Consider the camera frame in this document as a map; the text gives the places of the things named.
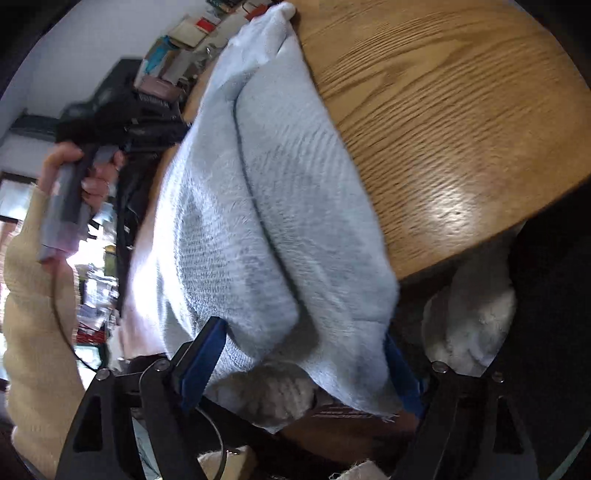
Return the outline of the left beige sleeved forearm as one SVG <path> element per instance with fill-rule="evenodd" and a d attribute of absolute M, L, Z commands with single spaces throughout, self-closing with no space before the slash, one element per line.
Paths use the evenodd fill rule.
<path fill-rule="evenodd" d="M 42 476 L 52 479 L 85 389 L 62 338 L 63 333 L 73 336 L 77 321 L 76 274 L 65 265 L 53 282 L 38 261 L 47 203 L 48 196 L 34 189 L 20 233 L 6 250 L 3 361 L 10 382 L 12 443 Z"/>

